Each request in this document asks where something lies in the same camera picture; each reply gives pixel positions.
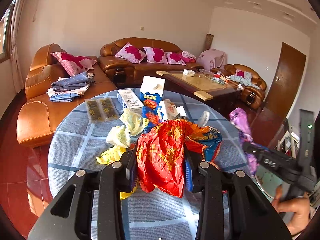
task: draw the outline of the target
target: brown door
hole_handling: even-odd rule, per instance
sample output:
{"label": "brown door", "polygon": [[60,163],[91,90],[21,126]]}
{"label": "brown door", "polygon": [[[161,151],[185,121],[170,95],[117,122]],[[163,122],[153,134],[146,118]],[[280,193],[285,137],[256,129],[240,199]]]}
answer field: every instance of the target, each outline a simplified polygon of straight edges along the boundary
{"label": "brown door", "polygon": [[306,55],[282,43],[276,75],[265,100],[265,107],[285,118],[296,97],[302,78]]}

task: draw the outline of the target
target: metal bolt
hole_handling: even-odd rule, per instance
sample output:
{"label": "metal bolt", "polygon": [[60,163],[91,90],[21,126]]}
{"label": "metal bolt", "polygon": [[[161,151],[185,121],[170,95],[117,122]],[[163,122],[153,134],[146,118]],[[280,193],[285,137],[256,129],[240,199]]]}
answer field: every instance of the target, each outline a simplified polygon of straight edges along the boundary
{"label": "metal bolt", "polygon": [[241,177],[241,178],[245,176],[244,171],[237,171],[236,174],[238,177]]}
{"label": "metal bolt", "polygon": [[112,164],[112,167],[115,168],[115,169],[120,168],[121,166],[122,166],[122,163],[121,163],[121,162],[114,162],[114,163]]}
{"label": "metal bolt", "polygon": [[84,171],[84,170],[79,170],[79,171],[76,172],[76,175],[77,175],[78,177],[82,177],[84,174],[85,174],[85,171]]}
{"label": "metal bolt", "polygon": [[209,168],[209,163],[207,163],[207,162],[201,162],[201,163],[200,163],[200,167],[203,168],[203,169],[207,169],[207,168]]}

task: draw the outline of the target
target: stack of folded clothes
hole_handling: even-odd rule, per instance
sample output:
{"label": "stack of folded clothes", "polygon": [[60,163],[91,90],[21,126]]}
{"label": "stack of folded clothes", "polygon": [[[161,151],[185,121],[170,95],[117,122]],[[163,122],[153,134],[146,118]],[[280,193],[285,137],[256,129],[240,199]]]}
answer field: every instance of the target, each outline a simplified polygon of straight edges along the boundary
{"label": "stack of folded clothes", "polygon": [[70,78],[59,78],[52,83],[47,94],[51,102],[71,102],[74,98],[80,98],[89,88],[94,73],[90,73],[90,78],[86,72],[82,72]]}

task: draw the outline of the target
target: leather armchair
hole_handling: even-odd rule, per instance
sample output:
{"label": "leather armchair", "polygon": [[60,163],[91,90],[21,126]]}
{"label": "leather armchair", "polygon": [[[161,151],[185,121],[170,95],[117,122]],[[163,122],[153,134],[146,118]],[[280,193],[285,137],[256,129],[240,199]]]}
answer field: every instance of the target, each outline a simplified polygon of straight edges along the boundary
{"label": "leather armchair", "polygon": [[96,64],[93,70],[95,83],[81,98],[72,102],[51,102],[46,94],[51,84],[59,77],[69,77],[64,68],[57,63],[50,53],[63,51],[57,44],[49,44],[40,48],[31,63],[25,83],[27,102],[22,106],[17,121],[17,141],[27,147],[48,144],[60,122],[76,106],[86,98],[116,90],[116,86],[108,79]]}
{"label": "leather armchair", "polygon": [[[211,69],[211,72],[216,73],[217,71],[221,71],[221,74],[224,77],[235,75],[236,70],[242,70],[247,71],[252,74],[251,82],[255,84],[256,86],[260,87],[260,89],[257,89],[255,87],[244,87],[243,92],[241,93],[241,100],[249,105],[252,109],[258,109],[261,103],[263,102],[265,96],[266,96],[266,89],[267,84],[266,82],[259,76],[257,72],[255,72],[252,68],[241,65],[241,64],[227,64],[224,66],[224,69]],[[235,84],[236,86],[239,84],[239,82],[230,80],[229,81],[232,84]]]}
{"label": "leather armchair", "polygon": [[197,70],[199,68],[203,68],[198,63],[187,63],[186,66],[152,64],[147,63],[147,58],[145,58],[141,64],[133,64],[126,59],[115,57],[115,54],[128,42],[142,51],[144,51],[143,47],[161,48],[165,52],[179,53],[182,51],[173,43],[145,38],[124,38],[106,44],[100,50],[98,62],[100,68],[114,83],[125,84],[127,86],[140,85],[142,83],[143,76],[157,76],[157,71],[183,71],[184,69]]}

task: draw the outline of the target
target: red tile floor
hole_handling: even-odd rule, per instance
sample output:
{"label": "red tile floor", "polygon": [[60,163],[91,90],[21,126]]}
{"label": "red tile floor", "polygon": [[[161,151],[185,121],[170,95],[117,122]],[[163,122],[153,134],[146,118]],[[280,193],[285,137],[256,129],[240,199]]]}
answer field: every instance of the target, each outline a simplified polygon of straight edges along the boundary
{"label": "red tile floor", "polygon": [[[26,148],[17,142],[19,111],[26,102],[20,92],[8,107],[0,126],[0,205],[24,238],[52,200],[48,181],[49,145]],[[255,142],[268,146],[283,121],[268,109],[253,111],[242,102],[248,114]]]}

